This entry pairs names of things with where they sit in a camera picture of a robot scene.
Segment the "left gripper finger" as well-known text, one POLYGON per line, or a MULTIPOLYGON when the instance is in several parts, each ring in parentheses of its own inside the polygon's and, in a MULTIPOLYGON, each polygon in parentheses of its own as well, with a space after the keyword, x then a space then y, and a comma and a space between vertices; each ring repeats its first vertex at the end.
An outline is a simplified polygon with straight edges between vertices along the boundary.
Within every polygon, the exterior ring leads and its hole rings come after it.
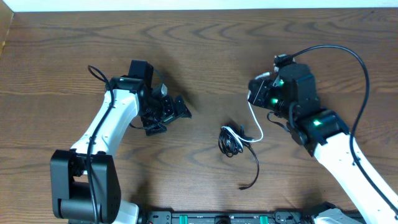
POLYGON ((174 119, 178 118, 192 118, 192 114, 181 95, 177 96, 174 102, 174 119))
POLYGON ((162 134, 167 131, 167 127, 163 124, 153 124, 152 126, 148 126, 145 129, 146 136, 153 136, 156 134, 162 134))

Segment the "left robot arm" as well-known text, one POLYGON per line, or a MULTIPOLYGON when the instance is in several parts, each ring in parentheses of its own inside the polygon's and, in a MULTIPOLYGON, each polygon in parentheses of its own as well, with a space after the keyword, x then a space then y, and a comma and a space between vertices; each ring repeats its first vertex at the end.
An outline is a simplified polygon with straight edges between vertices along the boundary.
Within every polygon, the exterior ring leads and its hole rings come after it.
POLYGON ((104 100, 84 135, 50 159, 53 214, 69 223, 147 223, 147 213, 121 197, 116 152, 135 117, 146 135, 153 136, 192 114, 163 83, 152 87, 155 70, 146 61, 131 61, 127 75, 112 79, 92 65, 88 71, 104 82, 104 100))

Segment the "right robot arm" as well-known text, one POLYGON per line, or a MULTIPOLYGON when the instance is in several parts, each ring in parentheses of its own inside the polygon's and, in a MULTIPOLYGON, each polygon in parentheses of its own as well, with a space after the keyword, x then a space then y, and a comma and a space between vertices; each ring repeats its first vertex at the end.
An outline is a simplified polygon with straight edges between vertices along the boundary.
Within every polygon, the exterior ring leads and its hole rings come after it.
POLYGON ((397 223, 397 194, 361 152, 338 114, 320 104, 315 77, 291 63, 249 84, 248 101, 287 120, 292 139, 327 169, 366 223, 397 223))

